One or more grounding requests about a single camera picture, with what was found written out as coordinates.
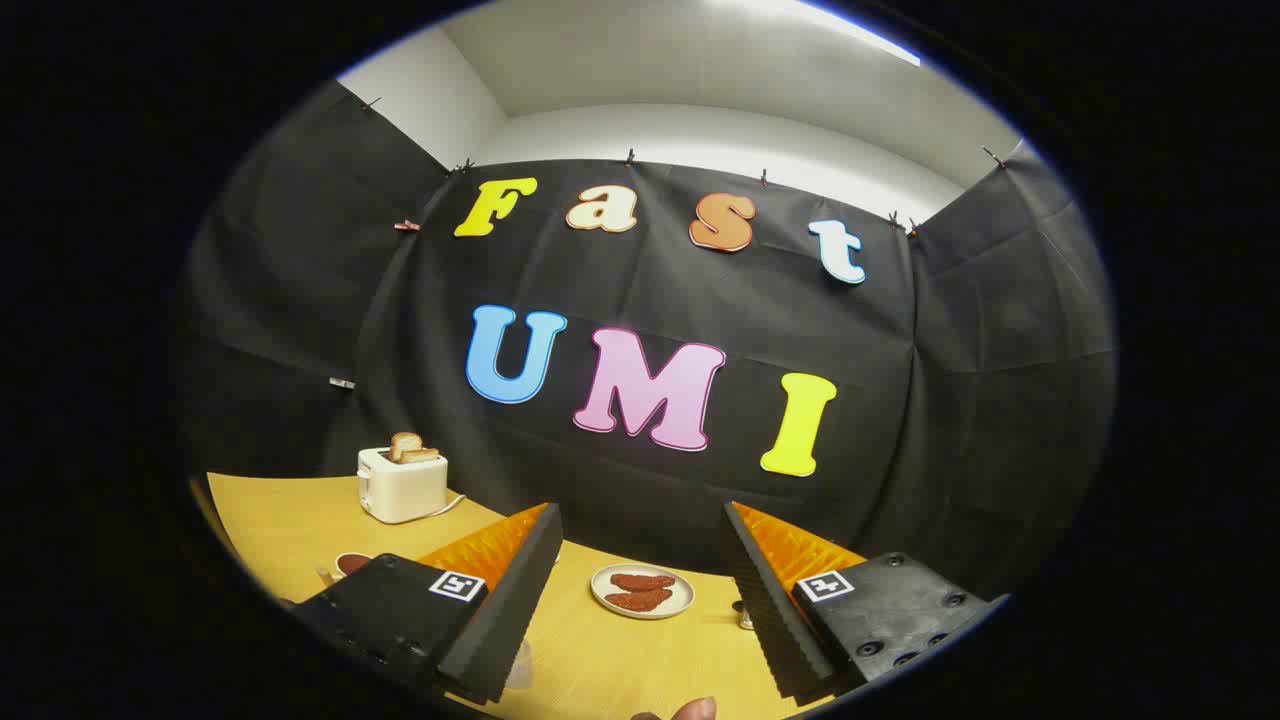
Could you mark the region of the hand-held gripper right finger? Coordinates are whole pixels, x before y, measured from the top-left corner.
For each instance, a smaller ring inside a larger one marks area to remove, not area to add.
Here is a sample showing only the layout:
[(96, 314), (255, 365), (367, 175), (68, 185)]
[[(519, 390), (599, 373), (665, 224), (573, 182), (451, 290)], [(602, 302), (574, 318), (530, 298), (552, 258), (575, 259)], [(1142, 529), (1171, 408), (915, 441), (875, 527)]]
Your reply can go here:
[(722, 559), (780, 693), (838, 697), (887, 682), (983, 625), (986, 600), (902, 552), (865, 559), (730, 501)]

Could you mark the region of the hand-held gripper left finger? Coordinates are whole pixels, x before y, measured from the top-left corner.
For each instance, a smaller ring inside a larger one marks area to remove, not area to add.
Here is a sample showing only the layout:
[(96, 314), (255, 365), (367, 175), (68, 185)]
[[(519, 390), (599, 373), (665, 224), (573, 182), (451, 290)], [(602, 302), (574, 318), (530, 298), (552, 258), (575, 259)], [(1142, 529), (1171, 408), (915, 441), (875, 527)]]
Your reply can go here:
[(417, 560), (378, 555), (291, 612), (399, 685), (497, 702), (563, 537), (539, 503)]

